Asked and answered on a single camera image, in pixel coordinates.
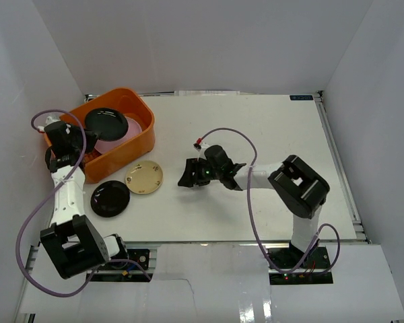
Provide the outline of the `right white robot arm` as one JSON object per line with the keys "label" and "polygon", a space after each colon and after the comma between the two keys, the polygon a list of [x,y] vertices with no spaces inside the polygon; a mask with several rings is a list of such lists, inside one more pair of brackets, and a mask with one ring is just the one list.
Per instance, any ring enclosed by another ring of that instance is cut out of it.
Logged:
{"label": "right white robot arm", "polygon": [[296,155],[283,162],[248,166],[233,162],[220,145],[195,144],[198,157],[186,159],[181,187],[206,186],[217,180],[228,190],[274,190],[293,214],[290,258],[298,268],[314,262],[318,218],[330,187]]}

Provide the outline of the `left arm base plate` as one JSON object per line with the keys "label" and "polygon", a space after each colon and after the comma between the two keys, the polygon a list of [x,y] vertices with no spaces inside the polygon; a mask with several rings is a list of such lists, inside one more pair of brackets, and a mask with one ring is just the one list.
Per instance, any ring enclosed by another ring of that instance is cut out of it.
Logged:
{"label": "left arm base plate", "polygon": [[136,263],[150,276],[151,251],[148,248],[128,248],[102,265],[92,277],[97,282],[148,282]]}

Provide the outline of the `pink plastic plate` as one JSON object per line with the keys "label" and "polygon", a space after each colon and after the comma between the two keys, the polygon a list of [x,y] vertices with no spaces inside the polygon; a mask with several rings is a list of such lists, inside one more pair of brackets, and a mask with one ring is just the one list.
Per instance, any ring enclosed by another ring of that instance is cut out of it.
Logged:
{"label": "pink plastic plate", "polygon": [[98,140],[94,147],[98,153],[100,153],[100,154],[108,153],[109,151],[112,151],[114,148],[127,142],[128,140],[132,139],[133,137],[136,137],[137,135],[139,135],[142,132],[142,128],[136,120],[134,120],[133,118],[130,118],[128,116],[126,116],[125,118],[128,123],[128,130],[127,130],[125,136],[120,138],[117,141]]}

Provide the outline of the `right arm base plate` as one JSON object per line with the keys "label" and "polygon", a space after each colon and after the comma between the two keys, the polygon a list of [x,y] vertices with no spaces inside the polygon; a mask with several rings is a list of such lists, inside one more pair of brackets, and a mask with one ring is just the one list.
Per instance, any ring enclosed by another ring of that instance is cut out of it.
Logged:
{"label": "right arm base plate", "polygon": [[[270,248],[267,253],[271,261],[283,271],[290,270],[301,258],[291,248]],[[333,284],[332,273],[321,274],[330,265],[331,261],[327,249],[317,247],[293,273],[279,273],[270,269],[269,282],[271,286],[331,285]]]}

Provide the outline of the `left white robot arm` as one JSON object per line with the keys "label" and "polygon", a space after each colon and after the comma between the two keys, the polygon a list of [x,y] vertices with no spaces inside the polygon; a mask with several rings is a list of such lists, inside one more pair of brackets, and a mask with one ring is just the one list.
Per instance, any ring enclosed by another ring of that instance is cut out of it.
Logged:
{"label": "left white robot arm", "polygon": [[86,216],[83,185],[84,130],[56,120],[44,128],[50,141],[47,168],[57,191],[53,217],[40,232],[40,241],[63,279],[69,279],[107,262],[123,268],[129,252],[117,234],[102,237]]}

